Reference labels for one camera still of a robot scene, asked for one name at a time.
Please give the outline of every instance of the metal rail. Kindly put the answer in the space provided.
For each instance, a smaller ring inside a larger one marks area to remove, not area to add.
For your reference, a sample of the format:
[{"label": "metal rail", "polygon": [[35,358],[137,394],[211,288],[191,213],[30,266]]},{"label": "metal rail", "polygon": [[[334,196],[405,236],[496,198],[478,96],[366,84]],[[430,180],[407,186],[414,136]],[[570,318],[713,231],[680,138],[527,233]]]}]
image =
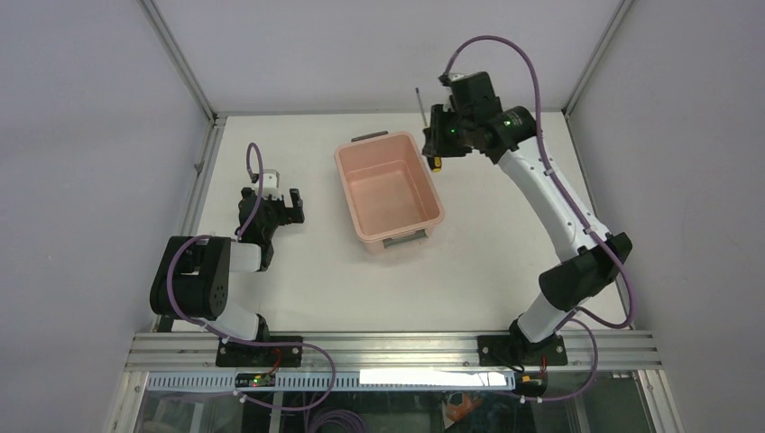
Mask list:
[{"label": "metal rail", "polygon": [[147,372],[123,373],[117,399],[106,422],[107,433],[132,433],[146,392]]},{"label": "metal rail", "polygon": [[173,66],[175,66],[175,69],[178,71],[178,75],[183,81],[183,84],[189,89],[189,92],[197,102],[199,109],[204,113],[207,121],[213,124],[216,117],[215,110],[212,105],[210,105],[210,101],[205,96],[205,92],[202,91],[202,86],[199,85],[197,78],[194,76],[194,72],[191,71],[189,62],[186,61],[186,57],[184,57],[183,53],[180,51],[178,43],[172,36],[170,27],[168,27],[168,24],[162,17],[160,8],[154,0],[137,1],[143,9],[143,12],[146,14],[146,19],[149,21],[149,24],[152,25],[154,31],[157,33],[157,38],[160,40],[165,52],[167,52],[168,58]]},{"label": "metal rail", "polygon": [[627,16],[627,13],[630,11],[634,3],[635,0],[622,0],[613,12],[611,20],[605,27],[603,35],[601,35],[600,41],[598,41],[593,53],[590,55],[590,59],[587,61],[585,70],[582,71],[582,75],[579,76],[579,80],[577,80],[574,85],[574,90],[571,92],[571,96],[568,97],[568,101],[563,106],[563,114],[566,115],[566,117],[574,113],[574,109],[579,102],[579,98],[582,96],[582,92],[587,87],[587,83],[590,82],[590,78],[593,76],[593,73],[603,59],[604,54],[608,51],[608,47],[611,46],[613,37],[622,26],[624,17]]},{"label": "metal rail", "polygon": [[682,419],[664,371],[638,372],[646,411],[656,433],[684,433]]},{"label": "metal rail", "polygon": [[[661,368],[659,353],[647,331],[596,330],[599,371],[624,372]],[[478,363],[479,335],[503,332],[347,333],[299,332],[306,343],[318,345],[331,355],[338,371],[364,368],[427,367],[450,370],[483,369]],[[592,368],[592,344],[584,331],[562,331],[569,364],[550,371],[587,372]],[[136,334],[125,365],[126,372],[188,372],[233,370],[215,367],[218,339],[207,333]],[[485,368],[487,371],[503,368]],[[324,356],[303,353],[297,372],[326,372]]]}]

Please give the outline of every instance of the pink plastic bin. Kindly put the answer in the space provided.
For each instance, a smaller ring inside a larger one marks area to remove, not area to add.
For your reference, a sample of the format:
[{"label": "pink plastic bin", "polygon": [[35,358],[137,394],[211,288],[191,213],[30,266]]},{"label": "pink plastic bin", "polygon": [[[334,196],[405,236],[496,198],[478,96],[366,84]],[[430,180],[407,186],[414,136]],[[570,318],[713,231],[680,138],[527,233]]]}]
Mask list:
[{"label": "pink plastic bin", "polygon": [[354,228],[370,253],[431,235],[444,208],[409,133],[357,137],[335,151]]}]

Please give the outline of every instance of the red wire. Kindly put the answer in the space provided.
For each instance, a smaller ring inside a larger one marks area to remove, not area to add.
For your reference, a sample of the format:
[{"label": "red wire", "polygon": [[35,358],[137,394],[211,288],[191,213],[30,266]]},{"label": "red wire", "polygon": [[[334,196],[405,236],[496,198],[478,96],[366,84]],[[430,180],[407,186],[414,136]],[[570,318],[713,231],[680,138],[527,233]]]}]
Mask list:
[{"label": "red wire", "polygon": [[272,353],[277,354],[279,356],[279,358],[276,360],[276,364],[274,364],[273,367],[271,368],[271,370],[268,373],[266,373],[266,374],[271,374],[271,373],[275,372],[276,369],[279,368],[279,365],[281,365],[281,350],[273,349]]}]

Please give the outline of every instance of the gray wall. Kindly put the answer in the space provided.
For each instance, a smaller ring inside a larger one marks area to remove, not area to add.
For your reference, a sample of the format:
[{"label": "gray wall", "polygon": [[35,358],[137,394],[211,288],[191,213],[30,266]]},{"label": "gray wall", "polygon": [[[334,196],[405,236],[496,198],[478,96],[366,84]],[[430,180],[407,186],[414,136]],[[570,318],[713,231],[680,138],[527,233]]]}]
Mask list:
[{"label": "gray wall", "polygon": [[687,431],[765,420],[765,3],[636,2],[572,117]]},{"label": "gray wall", "polygon": [[204,119],[135,1],[0,6],[0,419],[100,431]]},{"label": "gray wall", "polygon": [[[217,111],[417,111],[414,88],[426,106],[445,100],[436,78],[454,50],[479,34],[523,47],[539,73],[542,106],[559,109],[619,0],[157,4]],[[507,104],[533,105],[529,74],[510,49],[472,45],[454,71],[477,70],[493,74]]]}]

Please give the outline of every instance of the white table surface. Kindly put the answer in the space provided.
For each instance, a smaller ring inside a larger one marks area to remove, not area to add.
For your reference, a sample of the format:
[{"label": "white table surface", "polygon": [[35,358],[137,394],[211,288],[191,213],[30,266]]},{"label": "white table surface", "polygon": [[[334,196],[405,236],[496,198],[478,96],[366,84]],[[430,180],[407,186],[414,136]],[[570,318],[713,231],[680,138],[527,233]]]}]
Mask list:
[{"label": "white table surface", "polygon": [[[543,128],[552,156],[589,203],[562,114],[544,114]],[[228,117],[198,233],[233,235],[249,142],[260,146],[264,168],[281,174],[282,192],[300,189],[306,214],[305,224],[276,230],[267,272],[231,274],[229,300],[279,331],[507,328],[558,259],[521,192],[484,156],[444,160],[431,174],[446,218],[429,239],[370,255],[355,236],[335,148],[381,130],[409,131],[421,146],[421,129],[417,113]],[[252,165],[257,170],[254,155]],[[624,319],[613,286],[587,307]]]}]

